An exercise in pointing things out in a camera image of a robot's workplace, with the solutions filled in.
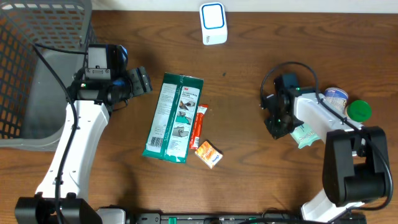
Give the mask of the mint green wipes packet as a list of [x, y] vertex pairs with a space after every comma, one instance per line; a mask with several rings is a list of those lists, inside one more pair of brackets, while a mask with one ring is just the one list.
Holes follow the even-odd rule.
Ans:
[[313, 129], [305, 123], [296, 127], [290, 135], [298, 144], [299, 149], [311, 146], [315, 141], [320, 139]]

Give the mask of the white tub with blue label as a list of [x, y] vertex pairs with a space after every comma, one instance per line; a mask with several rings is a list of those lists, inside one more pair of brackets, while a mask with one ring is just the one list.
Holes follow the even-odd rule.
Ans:
[[340, 88], [330, 87], [324, 91], [324, 96], [338, 111], [344, 112], [349, 98], [347, 92]]

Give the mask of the white green glove package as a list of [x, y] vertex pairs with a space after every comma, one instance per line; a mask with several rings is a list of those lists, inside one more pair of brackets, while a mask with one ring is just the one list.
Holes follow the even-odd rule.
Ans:
[[185, 163], [204, 80], [165, 73], [142, 155]]

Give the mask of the orange small box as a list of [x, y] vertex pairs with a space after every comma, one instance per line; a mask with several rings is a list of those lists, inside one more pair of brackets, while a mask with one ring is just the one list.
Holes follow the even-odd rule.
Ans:
[[210, 169], [214, 168], [217, 163], [223, 158], [223, 154], [213, 147], [209, 141], [204, 141], [203, 144], [195, 151], [198, 156]]

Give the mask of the green lid jar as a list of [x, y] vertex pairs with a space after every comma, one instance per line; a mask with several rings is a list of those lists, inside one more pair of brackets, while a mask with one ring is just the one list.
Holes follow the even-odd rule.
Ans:
[[348, 118], [359, 123], [367, 121], [372, 113], [369, 103], [363, 100], [353, 101], [345, 108], [345, 114]]

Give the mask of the red snack packet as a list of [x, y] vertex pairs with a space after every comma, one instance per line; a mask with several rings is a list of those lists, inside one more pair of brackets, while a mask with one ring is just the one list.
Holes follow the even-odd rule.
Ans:
[[201, 136], [203, 117], [208, 109], [208, 105], [199, 105], [197, 114], [195, 116], [195, 122], [193, 124], [192, 135], [190, 138], [189, 148], [196, 150], [199, 147], [199, 140]]

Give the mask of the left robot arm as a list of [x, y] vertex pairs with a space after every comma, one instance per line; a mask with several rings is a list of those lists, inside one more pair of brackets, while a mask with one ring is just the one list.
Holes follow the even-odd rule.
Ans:
[[68, 87], [62, 135], [53, 161], [32, 197], [20, 197], [14, 214], [18, 223], [134, 223], [115, 205], [92, 208], [88, 200], [91, 168], [113, 106], [152, 91], [140, 67], [116, 77], [81, 77]]

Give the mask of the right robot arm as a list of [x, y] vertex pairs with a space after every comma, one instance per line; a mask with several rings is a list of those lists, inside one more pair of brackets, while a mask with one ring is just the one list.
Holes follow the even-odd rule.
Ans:
[[265, 120], [274, 139], [307, 124], [325, 144], [322, 190], [301, 207], [306, 221], [331, 223], [350, 210], [366, 210], [379, 198], [389, 202], [393, 181], [386, 134], [367, 128], [332, 107], [316, 88], [302, 88], [296, 74], [274, 79], [275, 94], [262, 95]]

